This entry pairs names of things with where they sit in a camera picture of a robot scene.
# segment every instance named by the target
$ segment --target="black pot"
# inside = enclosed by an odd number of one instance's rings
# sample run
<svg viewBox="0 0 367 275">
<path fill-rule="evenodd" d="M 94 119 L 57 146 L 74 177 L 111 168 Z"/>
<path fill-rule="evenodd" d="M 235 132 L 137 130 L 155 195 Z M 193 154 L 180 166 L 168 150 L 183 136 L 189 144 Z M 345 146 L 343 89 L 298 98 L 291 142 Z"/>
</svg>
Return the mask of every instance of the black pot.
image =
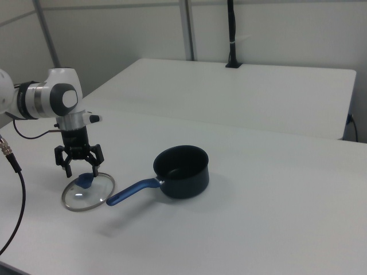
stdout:
<svg viewBox="0 0 367 275">
<path fill-rule="evenodd" d="M 160 187 L 169 197 L 187 199 L 203 192 L 209 183 L 209 158 L 203 149 L 182 145 L 160 153 L 153 163 L 156 178 L 144 179 L 106 200 L 113 206 L 141 189 Z"/>
</svg>

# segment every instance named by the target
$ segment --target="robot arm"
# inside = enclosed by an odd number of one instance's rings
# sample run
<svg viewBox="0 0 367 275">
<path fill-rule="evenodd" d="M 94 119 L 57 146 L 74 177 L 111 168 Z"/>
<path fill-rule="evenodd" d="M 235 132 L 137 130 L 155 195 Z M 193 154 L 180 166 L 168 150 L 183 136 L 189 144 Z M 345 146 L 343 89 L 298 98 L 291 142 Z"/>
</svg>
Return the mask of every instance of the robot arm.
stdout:
<svg viewBox="0 0 367 275">
<path fill-rule="evenodd" d="M 88 124 L 101 121 L 101 117 L 86 112 L 82 98 L 74 69 L 50 69 L 44 82 L 31 81 L 16 87 L 10 76 L 0 69 L 0 113 L 18 120 L 55 117 L 64 143 L 54 150 L 56 164 L 65 169 L 67 177 L 72 175 L 71 160 L 86 160 L 92 165 L 94 176 L 98 175 L 97 169 L 104 160 L 99 144 L 89 145 L 86 128 Z"/>
</svg>

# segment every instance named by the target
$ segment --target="glass lid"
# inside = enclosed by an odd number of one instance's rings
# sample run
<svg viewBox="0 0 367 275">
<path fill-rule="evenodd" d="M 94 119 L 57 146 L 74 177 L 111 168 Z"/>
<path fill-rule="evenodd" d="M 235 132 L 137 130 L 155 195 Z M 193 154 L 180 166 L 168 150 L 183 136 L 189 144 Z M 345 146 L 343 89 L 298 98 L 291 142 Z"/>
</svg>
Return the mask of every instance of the glass lid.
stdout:
<svg viewBox="0 0 367 275">
<path fill-rule="evenodd" d="M 86 211 L 104 203 L 114 189 L 115 180 L 108 174 L 81 174 L 66 186 L 61 200 L 70 211 Z"/>
</svg>

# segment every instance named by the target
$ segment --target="pot handle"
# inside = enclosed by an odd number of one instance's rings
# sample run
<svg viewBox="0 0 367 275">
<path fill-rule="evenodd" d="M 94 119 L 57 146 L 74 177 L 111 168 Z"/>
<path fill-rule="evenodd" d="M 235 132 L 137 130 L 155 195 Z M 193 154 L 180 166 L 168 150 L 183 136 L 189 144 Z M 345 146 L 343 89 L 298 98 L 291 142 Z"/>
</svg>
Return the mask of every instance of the pot handle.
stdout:
<svg viewBox="0 0 367 275">
<path fill-rule="evenodd" d="M 158 188 L 160 186 L 161 186 L 161 183 L 156 178 L 144 179 L 144 180 L 141 180 L 140 182 L 134 183 L 132 186 L 108 198 L 106 200 L 106 204 L 108 204 L 109 206 L 113 206 L 123 201 L 124 199 L 127 199 L 131 195 L 134 195 L 136 192 L 140 191 L 141 189 L 144 189 L 147 187 Z"/>
</svg>

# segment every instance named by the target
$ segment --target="white tabletop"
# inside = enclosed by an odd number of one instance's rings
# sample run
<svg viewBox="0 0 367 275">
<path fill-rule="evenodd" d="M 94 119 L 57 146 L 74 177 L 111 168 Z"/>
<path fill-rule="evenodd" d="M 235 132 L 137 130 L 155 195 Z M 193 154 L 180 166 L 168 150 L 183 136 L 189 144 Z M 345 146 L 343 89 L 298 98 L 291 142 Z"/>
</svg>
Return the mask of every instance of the white tabletop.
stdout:
<svg viewBox="0 0 367 275">
<path fill-rule="evenodd" d="M 141 59 L 96 96 L 126 111 L 340 139 L 355 77 L 342 69 Z"/>
<path fill-rule="evenodd" d="M 173 200 L 145 189 L 120 204 L 73 213 L 61 204 L 71 181 L 54 163 L 59 134 L 38 140 L 1 129 L 23 168 L 23 223 L 0 261 L 43 274 L 364 274 L 367 270 L 367 147 L 127 112 L 101 89 L 84 102 L 103 116 L 88 126 L 101 144 L 100 171 L 116 192 L 154 176 L 154 158 L 181 144 L 209 155 L 210 182 L 199 196 Z M 20 121 L 35 135 L 52 119 Z M 18 218 L 21 188 L 0 166 L 0 243 Z M 73 178 L 90 171 L 72 162 Z"/>
</svg>

